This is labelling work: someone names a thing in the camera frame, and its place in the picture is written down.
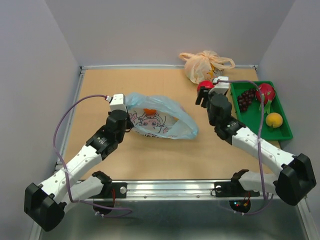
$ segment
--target metal frame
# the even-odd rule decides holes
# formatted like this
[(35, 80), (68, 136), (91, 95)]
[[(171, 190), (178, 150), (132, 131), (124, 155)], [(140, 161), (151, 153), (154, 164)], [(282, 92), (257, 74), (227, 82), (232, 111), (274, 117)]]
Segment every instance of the metal frame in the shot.
[[(236, 68), (244, 69), (257, 69), (257, 65), (236, 65)], [(79, 97), (81, 86), (84, 80), (86, 70), (91, 69), (183, 69), (183, 65), (100, 65), (100, 66), (83, 66), (78, 80), (73, 103)], [(69, 140), (70, 129), (74, 120), (74, 113), (76, 108), (72, 110), (69, 115), (67, 128), (62, 140), (60, 153), (65, 155), (66, 147)], [(60, 161), (57, 160), (55, 170), (58, 171), (62, 167)], [(126, 180), (127, 198), (117, 199), (117, 201), (183, 201), (183, 200), (229, 200), (229, 198), (216, 198), (210, 195), (212, 189), (215, 188), (215, 182), (221, 182), (221, 179), (208, 179), (208, 180)], [(297, 205), (301, 220), (304, 225), (307, 236), (310, 240), (320, 240), (317, 228), (315, 226), (312, 214), (309, 210), (308, 204), (305, 199)], [(39, 240), (41, 234), (41, 227), (33, 222), (29, 240)]]

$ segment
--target plastic container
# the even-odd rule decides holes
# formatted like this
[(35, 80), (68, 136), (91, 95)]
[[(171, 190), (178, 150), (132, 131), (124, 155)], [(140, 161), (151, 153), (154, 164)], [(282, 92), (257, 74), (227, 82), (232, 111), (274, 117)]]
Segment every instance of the plastic container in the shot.
[[(271, 81), (255, 81), (255, 83), (259, 86), (260, 84), (266, 83), (274, 86)], [(254, 98), (252, 104), (248, 107), (246, 112), (240, 112), (237, 97), (240, 96), (244, 91), (248, 89), (252, 89), (254, 86), (248, 82), (234, 82), (231, 84), (231, 96), (233, 100), (233, 105), (235, 108), (235, 113), (237, 119), (243, 122), (247, 127), (251, 129), (255, 134), (258, 133), (261, 111), (259, 110), (260, 102)], [(271, 129), (266, 124), (267, 113), (264, 114), (263, 119), (263, 127), (261, 132), (261, 137), (267, 141), (284, 141), (290, 140), (293, 138), (293, 134), (291, 132), (288, 120), (286, 118), (285, 112), (281, 106), (278, 95), (275, 96), (274, 100), (271, 103), (270, 107), (271, 113), (278, 113), (283, 118), (283, 124), (278, 127)]]

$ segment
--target blue plastic bag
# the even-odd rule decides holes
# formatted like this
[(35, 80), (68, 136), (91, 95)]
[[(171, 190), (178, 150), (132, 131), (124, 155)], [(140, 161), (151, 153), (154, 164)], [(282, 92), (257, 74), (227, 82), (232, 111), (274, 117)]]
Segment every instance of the blue plastic bag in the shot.
[[(176, 101), (166, 96), (144, 96), (131, 93), (126, 96), (126, 107), (134, 124), (133, 131), (146, 137), (194, 139), (198, 134), (196, 122)], [(156, 110), (146, 113), (144, 109)]]

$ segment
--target plastic bag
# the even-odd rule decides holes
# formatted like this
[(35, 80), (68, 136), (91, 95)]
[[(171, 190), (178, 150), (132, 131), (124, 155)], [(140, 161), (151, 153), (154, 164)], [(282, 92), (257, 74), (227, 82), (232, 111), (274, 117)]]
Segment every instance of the plastic bag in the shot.
[(130, 119), (135, 126), (132, 131), (141, 135), (169, 139), (194, 139), (198, 134), (196, 122), (178, 102), (166, 96), (145, 96), (134, 92), (126, 97), (125, 102)]
[(197, 54), (180, 53), (179, 58), (186, 61), (184, 65), (185, 75), (194, 84), (199, 84), (202, 81), (212, 81), (219, 77), (217, 70), (233, 69), (236, 65), (231, 58), (220, 57), (215, 51), (203, 51)]

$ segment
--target tabletop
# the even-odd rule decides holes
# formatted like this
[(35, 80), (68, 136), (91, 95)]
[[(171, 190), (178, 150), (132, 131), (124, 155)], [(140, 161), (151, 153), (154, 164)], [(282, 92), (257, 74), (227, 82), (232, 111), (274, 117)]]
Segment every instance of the tabletop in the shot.
[[(258, 80), (256, 71), (249, 68), (225, 70), (224, 76), (230, 80)], [(257, 159), (215, 134), (206, 110), (195, 105), (197, 85), (185, 76), (183, 69), (89, 69), (82, 81), (79, 99), (93, 94), (132, 92), (164, 95), (179, 102), (199, 127), (192, 140), (126, 133), (118, 149), (82, 179), (96, 171), (114, 180), (229, 179), (242, 169), (259, 171)], [(229, 92), (227, 97), (232, 103)], [(87, 99), (76, 107), (65, 150), (66, 162), (106, 123), (109, 110), (108, 103), (100, 97)], [(266, 166), (263, 171), (271, 172)]]

